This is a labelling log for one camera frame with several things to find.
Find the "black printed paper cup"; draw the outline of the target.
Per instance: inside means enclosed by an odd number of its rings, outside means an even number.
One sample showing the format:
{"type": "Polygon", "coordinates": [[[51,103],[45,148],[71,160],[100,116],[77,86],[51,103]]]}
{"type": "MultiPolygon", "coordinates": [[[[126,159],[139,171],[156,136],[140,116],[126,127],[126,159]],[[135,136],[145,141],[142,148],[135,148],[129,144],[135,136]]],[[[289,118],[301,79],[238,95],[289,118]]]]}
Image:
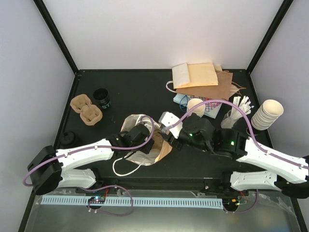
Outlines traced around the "black printed paper cup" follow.
{"type": "Polygon", "coordinates": [[[109,109],[111,106],[111,100],[109,92],[105,88],[96,89],[93,93],[93,98],[97,102],[101,109],[109,109]]]}

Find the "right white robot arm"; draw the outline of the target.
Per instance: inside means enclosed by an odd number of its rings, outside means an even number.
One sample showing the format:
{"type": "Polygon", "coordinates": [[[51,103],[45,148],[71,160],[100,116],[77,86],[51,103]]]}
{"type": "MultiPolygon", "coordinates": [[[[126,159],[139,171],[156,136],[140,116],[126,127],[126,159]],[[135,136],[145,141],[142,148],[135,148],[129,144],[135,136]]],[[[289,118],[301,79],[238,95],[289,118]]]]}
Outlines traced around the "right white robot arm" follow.
{"type": "Polygon", "coordinates": [[[181,121],[170,112],[159,119],[163,138],[172,147],[181,149],[189,145],[211,155],[254,165],[258,172],[228,172],[219,183],[225,195],[235,190],[276,190],[298,199],[309,196],[309,159],[294,157],[261,143],[253,137],[232,129],[217,130],[206,118],[192,114],[181,121]]]}

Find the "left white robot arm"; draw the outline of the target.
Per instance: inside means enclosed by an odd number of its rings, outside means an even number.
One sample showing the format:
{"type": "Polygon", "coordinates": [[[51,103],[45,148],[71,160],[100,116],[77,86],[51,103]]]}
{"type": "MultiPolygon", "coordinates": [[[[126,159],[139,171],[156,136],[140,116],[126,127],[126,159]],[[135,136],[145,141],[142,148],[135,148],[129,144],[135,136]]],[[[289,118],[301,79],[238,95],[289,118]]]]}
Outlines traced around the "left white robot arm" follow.
{"type": "Polygon", "coordinates": [[[95,143],[67,149],[44,147],[28,165],[29,186],[36,195],[45,195],[57,188],[82,187],[98,193],[104,182],[90,170],[80,167],[103,160],[110,160],[117,153],[150,152],[154,143],[153,126],[138,124],[129,131],[112,134],[95,143]]]}

